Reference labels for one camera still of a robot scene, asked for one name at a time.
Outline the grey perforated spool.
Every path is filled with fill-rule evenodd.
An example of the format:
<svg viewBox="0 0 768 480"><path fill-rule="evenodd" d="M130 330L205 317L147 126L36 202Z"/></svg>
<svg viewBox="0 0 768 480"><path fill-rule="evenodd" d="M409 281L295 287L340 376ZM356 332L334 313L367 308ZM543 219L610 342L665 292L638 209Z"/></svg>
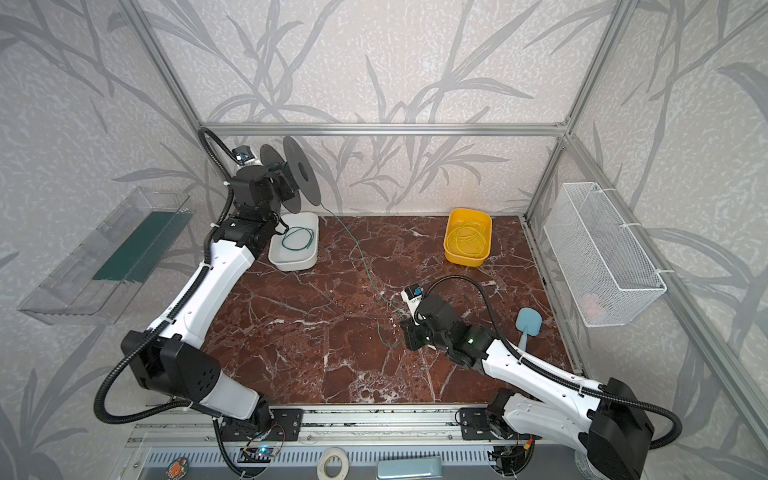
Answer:
<svg viewBox="0 0 768 480"><path fill-rule="evenodd" d="M286 136L283 151L284 156L267 144L259 150L261 163L267 168L267 177L272 181L280 204L290 213L301 211L301 197L311 205L319 206L322 202L319 183L301 145L293 137Z"/></svg>

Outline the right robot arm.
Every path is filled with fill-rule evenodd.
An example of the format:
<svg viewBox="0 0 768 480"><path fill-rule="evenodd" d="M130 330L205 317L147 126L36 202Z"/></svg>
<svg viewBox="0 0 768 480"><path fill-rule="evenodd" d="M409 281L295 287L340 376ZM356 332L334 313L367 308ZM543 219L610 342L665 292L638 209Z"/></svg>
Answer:
<svg viewBox="0 0 768 480"><path fill-rule="evenodd" d="M566 372L512 344L496 321L468 324L433 287L401 292L409 317L404 344L443 353L452 363L514 386L487 408L494 434L542 437L585 456L607 479L638 479L650 451L675 442L679 416L639 400L616 378L606 383Z"/></svg>

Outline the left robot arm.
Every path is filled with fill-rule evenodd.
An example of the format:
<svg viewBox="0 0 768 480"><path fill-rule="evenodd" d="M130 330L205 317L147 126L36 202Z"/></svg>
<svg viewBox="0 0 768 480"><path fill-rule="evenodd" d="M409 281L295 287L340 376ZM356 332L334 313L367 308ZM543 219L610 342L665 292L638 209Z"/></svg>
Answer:
<svg viewBox="0 0 768 480"><path fill-rule="evenodd" d="M145 330L123 338L124 357L98 388L93 411L99 421L117 425L189 407L247 436L259 436L274 424L267 400L223 373L219 361L201 347L237 281L272 237L289 229L273 181L278 167L246 164L209 128L200 128L197 135L226 186L223 210L205 237L202 262L172 304ZM126 369L140 387L167 395L168 402L132 414L109 412L109 390Z"/></svg>

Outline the white plastic bin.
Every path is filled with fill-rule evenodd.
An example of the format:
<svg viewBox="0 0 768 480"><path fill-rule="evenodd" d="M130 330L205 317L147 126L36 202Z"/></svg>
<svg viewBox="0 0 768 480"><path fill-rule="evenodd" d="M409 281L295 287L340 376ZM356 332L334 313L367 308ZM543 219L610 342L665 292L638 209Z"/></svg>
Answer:
<svg viewBox="0 0 768 480"><path fill-rule="evenodd" d="M270 242L268 260L282 272L313 268L318 259L319 217L312 212L286 214L283 234Z"/></svg>

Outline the yellow plastic bin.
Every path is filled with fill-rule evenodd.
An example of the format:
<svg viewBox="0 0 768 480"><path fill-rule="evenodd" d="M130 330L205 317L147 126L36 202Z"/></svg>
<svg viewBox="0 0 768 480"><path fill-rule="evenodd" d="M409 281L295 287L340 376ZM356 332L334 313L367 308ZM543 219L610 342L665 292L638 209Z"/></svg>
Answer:
<svg viewBox="0 0 768 480"><path fill-rule="evenodd" d="M479 267L489 257L492 218L485 212L456 208L449 217L443 240L446 260L464 267Z"/></svg>

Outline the light blue spatula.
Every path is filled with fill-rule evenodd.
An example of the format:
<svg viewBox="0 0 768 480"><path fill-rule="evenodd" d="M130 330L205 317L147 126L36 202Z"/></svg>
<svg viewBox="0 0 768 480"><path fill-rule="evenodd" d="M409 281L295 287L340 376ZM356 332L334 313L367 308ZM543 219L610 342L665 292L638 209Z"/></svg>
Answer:
<svg viewBox="0 0 768 480"><path fill-rule="evenodd" d="M539 334L542 324L542 315L537 310L524 307L518 312L515 326L520 332L518 348L521 351L527 350L529 338Z"/></svg>

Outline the light blue box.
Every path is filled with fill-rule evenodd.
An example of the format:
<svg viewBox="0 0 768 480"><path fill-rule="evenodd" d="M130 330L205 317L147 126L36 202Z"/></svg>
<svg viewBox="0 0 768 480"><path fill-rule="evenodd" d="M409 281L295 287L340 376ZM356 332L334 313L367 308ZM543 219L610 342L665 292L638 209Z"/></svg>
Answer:
<svg viewBox="0 0 768 480"><path fill-rule="evenodd" d="M376 466L378 480L424 480L442 476L442 461L438 457L383 460Z"/></svg>

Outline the white tape roll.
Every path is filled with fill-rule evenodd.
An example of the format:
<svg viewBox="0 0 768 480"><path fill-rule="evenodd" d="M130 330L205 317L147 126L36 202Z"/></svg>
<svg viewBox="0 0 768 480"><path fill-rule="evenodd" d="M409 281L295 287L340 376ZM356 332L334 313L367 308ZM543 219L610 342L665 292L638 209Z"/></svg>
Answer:
<svg viewBox="0 0 768 480"><path fill-rule="evenodd" d="M319 480L345 480L349 471L349 456L338 447L326 449L316 465L316 474Z"/></svg>

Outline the clear wall shelf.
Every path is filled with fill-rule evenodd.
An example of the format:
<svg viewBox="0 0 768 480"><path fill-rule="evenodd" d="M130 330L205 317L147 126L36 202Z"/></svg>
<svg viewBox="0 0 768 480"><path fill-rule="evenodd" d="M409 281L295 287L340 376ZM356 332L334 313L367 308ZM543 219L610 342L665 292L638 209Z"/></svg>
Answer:
<svg viewBox="0 0 768 480"><path fill-rule="evenodd" d="M46 325L114 324L194 216L189 201L134 189L18 310Z"/></svg>

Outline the aluminium mounting rail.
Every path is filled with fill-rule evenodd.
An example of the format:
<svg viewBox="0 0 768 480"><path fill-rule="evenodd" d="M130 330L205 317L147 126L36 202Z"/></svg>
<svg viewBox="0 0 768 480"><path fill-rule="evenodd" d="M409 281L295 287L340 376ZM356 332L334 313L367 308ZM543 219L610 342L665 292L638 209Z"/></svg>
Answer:
<svg viewBox="0 0 768 480"><path fill-rule="evenodd" d="M349 404L276 406L277 423L265 437L290 446L331 445L504 445L532 435L544 444L577 447L586 427L552 408L523 397L511 398L504 415L514 432L495 434L480 404Z"/></svg>

